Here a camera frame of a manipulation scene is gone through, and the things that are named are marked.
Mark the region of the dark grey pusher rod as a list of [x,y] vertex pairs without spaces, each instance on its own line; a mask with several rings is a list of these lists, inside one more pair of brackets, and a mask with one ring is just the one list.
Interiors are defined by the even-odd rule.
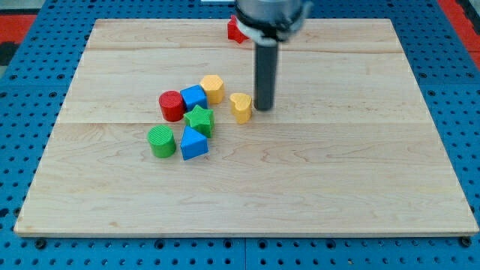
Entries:
[[254,106],[259,111],[268,111],[275,101],[278,44],[256,43],[254,52]]

